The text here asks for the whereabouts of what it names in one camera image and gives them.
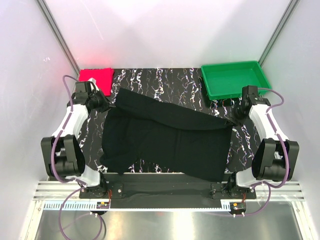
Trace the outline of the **black t shirt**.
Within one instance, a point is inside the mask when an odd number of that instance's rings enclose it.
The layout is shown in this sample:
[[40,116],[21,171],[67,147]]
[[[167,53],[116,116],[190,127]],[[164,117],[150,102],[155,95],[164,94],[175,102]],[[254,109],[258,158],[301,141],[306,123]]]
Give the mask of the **black t shirt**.
[[106,116],[100,162],[123,174],[139,160],[211,182],[224,177],[233,124],[121,88]]

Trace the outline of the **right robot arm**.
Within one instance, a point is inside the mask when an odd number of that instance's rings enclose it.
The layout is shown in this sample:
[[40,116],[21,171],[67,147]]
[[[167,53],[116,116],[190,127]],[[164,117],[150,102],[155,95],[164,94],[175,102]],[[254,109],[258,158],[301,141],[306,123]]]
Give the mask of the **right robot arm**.
[[279,189],[293,177],[300,146],[296,141],[289,140],[281,130],[272,108],[266,98],[246,96],[234,110],[237,120],[252,120],[260,145],[251,167],[232,173],[228,178],[224,191],[231,198],[240,198],[262,184]]

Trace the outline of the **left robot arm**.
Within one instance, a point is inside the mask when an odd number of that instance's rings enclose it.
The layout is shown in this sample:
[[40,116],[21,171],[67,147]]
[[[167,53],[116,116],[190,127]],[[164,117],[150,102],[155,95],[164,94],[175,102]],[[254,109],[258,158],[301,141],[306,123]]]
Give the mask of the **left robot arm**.
[[45,170],[62,184],[77,182],[83,193],[103,198],[108,184],[103,174],[86,164],[78,143],[79,132],[92,110],[105,112],[110,102],[100,90],[73,93],[57,130],[41,140]]

